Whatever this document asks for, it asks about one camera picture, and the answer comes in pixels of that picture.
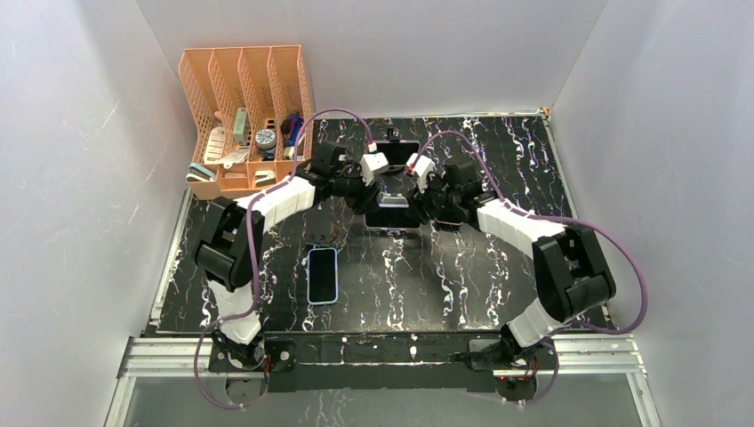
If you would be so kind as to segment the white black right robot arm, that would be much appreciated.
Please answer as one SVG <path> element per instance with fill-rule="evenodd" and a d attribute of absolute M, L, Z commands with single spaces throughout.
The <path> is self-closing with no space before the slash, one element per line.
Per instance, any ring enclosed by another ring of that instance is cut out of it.
<path fill-rule="evenodd" d="M 513 245 L 533 261 L 536 297 L 508 321 L 500 339 L 479 350 L 452 355 L 472 369 L 525 367 L 547 338 L 583 312 L 614 297 L 616 287 L 594 230 L 566 226 L 515 211 L 484 189 L 472 162 L 434 162 L 413 154 L 406 172 L 416 185 L 408 196 L 409 213 L 421 223 L 467 224 Z"/>

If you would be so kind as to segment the phone with purple clear case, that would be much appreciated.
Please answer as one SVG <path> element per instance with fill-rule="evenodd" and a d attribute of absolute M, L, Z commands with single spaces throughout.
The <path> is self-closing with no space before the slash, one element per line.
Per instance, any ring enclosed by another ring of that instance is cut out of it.
<path fill-rule="evenodd" d="M 415 154 L 421 144 L 417 140 L 386 140 L 377 141 L 377 149 L 383 153 L 389 162 L 385 174 L 400 173 L 405 169 L 405 164 L 409 158 Z"/>

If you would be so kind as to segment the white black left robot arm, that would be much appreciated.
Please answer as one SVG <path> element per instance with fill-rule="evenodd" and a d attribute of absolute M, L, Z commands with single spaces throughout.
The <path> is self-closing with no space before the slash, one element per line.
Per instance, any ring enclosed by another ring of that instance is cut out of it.
<path fill-rule="evenodd" d="M 266 356 L 258 313 L 264 235 L 330 197 L 343 198 L 356 214 L 375 211 L 380 192 L 376 179 L 388 168 L 388 159 L 373 143 L 361 157 L 353 157 L 345 147 L 325 142 L 247 205 L 225 197 L 211 202 L 193 259 L 205 274 L 218 310 L 205 332 L 236 367 L 254 370 Z"/>

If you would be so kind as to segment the phone with lilac case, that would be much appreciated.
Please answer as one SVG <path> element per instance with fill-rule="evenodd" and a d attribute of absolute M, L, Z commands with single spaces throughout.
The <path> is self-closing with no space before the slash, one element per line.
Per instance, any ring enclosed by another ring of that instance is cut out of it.
<path fill-rule="evenodd" d="M 379 210 L 367 213 L 364 224 L 368 229 L 376 230 L 414 230 L 421 223 L 409 214 L 407 207 L 383 206 Z"/>

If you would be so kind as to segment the phone with blue case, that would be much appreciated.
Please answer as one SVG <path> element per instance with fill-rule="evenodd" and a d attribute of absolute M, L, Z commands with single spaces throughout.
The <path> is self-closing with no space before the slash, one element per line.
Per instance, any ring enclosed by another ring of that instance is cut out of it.
<path fill-rule="evenodd" d="M 308 303 L 336 303 L 339 295 L 337 250 L 332 247 L 312 248 L 308 252 L 307 268 Z"/>

